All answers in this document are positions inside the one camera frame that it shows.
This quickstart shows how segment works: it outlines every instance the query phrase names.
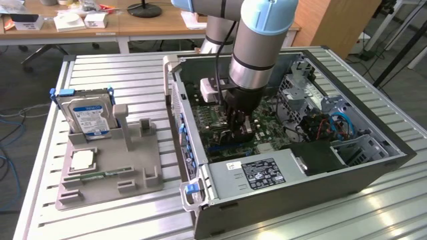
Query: motherboard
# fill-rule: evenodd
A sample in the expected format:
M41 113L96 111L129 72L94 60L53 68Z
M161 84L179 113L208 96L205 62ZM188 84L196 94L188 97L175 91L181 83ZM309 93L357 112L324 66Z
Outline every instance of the motherboard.
M217 104L192 102L192 114L208 160L215 163L231 159L277 151L297 139L291 139L276 117L275 99L263 97L259 107L252 113L255 137L244 143L220 145L221 132L227 131L227 116Z

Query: aluminum table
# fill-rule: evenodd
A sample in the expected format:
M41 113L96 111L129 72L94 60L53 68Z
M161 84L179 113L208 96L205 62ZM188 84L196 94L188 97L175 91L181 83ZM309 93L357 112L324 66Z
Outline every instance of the aluminum table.
M345 62L307 47L337 79L416 151L416 157L361 192L216 236L219 239L427 239L427 132ZM69 126L50 106L13 239L192 239L192 219L181 208L180 172L163 95L163 55L187 52L84 55L65 60L56 89L115 88L128 104L128 121L157 126L164 189L58 211L54 208ZM333 88L316 75L328 94Z

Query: floor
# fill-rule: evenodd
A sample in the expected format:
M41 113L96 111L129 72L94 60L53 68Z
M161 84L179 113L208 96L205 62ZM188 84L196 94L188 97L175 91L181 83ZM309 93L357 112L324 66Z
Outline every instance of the floor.
M365 28L365 32L372 36L377 26L381 23L383 16L379 19L372 19ZM389 31L395 30L399 25L392 22L385 32L381 35L384 38ZM371 68L371 75L373 78L381 74L383 70L392 61L399 50L413 35L413 31L407 30L403 37L399 39L392 49L383 53L384 60L379 59L373 67ZM411 52L407 54L401 63L397 65L391 74L395 73L403 65L405 65L416 53L425 47L427 38L423 37L417 44L413 46ZM117 44L113 42L101 42L100 49L92 49L89 43L64 45L62 48L73 55L92 55L92 54L116 54L119 53ZM160 45L160 41L145 41L133 43L133 52L149 52L155 51ZM38 46L28 46L29 53L33 52ZM181 49L188 50L191 44L181 41ZM168 40L164 42L164 51L177 51L180 49L177 40ZM20 61L28 56L28 52L21 52L16 46L9 46L5 53L0 54L0 110L9 108L22 108L49 102L48 92L49 89L56 86L57 76L62 63L62 56L54 50L49 50L32 64L33 73L24 73L21 71ZM348 59L357 61L359 59L349 56ZM363 62L368 67L373 60ZM395 104L404 110L404 112L419 122L419 124L427 127L427 106L424 104L427 100L427 58L421 60L415 70L407 68L403 69L400 74L384 87L388 95L392 98ZM359 73L364 73L365 69L360 63L351 64ZM46 112L46 108L37 108L28 112L28 115L37 115ZM0 114L10 114L13 111L1 111ZM25 119L25 133L22 137L13 142L4 149L8 157L12 159L16 171L18 174L20 187L22 195L16 203L8 210L18 211L21 208L24 193L26 191L26 185L30 177L33 162L37 154L38 142L44 129L46 117L28 118ZM8 121L20 121L21 118L8 118ZM0 123L0 136L2 137L13 129L14 125ZM0 176L4 173L4 168L0 169ZM0 181L0 208L13 199L16 196L16 182L13 175L9 172L5 179ZM18 214L1 214L0 213L0 239L9 240L13 237L16 222Z

